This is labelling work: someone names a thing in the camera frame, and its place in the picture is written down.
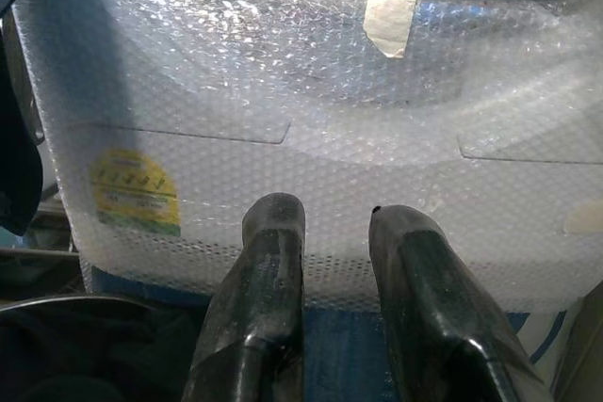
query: blue surface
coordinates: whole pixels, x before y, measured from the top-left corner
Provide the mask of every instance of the blue surface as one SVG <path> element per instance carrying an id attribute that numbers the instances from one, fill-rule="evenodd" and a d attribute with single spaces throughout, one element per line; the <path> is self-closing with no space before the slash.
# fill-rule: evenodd
<path id="1" fill-rule="evenodd" d="M 0 227 L 0 245 L 3 247 L 23 247 L 24 239 Z"/>
<path id="2" fill-rule="evenodd" d="M 129 281 L 95 267 L 92 269 L 92 289 L 94 292 L 152 299 L 175 306 L 206 306 L 210 300 L 209 296 Z M 530 316 L 507 315 L 515 333 Z M 550 345 L 557 333 L 549 334 L 545 343 Z M 304 339 L 306 401 L 397 401 L 379 314 L 308 307 L 304 312 Z M 548 347 L 545 343 L 539 348 L 542 348 L 542 353 L 537 352 L 540 356 Z"/>

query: tape strip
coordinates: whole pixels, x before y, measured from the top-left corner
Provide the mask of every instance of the tape strip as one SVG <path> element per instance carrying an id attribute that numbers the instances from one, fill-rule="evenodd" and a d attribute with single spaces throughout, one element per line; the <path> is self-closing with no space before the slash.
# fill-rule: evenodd
<path id="1" fill-rule="evenodd" d="M 563 229 L 568 234 L 603 233 L 603 200 L 577 205 L 567 216 Z"/>
<path id="2" fill-rule="evenodd" d="M 389 58 L 403 58 L 416 0 L 367 0 L 363 28 L 369 40 Z"/>

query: dark fabric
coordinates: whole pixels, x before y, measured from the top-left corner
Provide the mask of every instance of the dark fabric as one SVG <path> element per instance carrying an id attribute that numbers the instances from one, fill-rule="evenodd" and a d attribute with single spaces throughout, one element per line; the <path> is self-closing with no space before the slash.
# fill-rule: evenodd
<path id="1" fill-rule="evenodd" d="M 40 202 L 42 167 L 8 76 L 0 34 L 0 226 L 23 235 Z"/>
<path id="2" fill-rule="evenodd" d="M 127 320 L 52 306 L 0 313 L 0 400 L 179 401 L 198 329 L 179 311 Z"/>

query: yellow sticker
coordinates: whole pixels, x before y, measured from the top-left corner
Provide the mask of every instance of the yellow sticker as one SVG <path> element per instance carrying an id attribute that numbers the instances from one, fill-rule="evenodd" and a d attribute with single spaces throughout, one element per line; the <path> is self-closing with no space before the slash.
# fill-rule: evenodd
<path id="1" fill-rule="evenodd" d="M 90 180 L 101 222 L 180 235 L 176 187 L 149 157 L 136 151 L 109 150 L 90 168 Z"/>

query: bubble wrap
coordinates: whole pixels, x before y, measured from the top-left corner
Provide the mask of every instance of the bubble wrap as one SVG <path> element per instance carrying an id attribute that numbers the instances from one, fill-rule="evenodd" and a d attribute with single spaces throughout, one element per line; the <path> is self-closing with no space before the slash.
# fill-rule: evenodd
<path id="1" fill-rule="evenodd" d="M 126 278 L 209 291 L 272 191 L 307 215 L 306 299 L 377 310 L 377 204 L 433 216 L 509 311 L 603 279 L 603 0 L 417 0 L 404 58 L 367 0 L 19 0 L 14 12 L 75 243 Z M 90 167 L 138 150 L 177 190 L 180 236 L 99 221 Z"/>

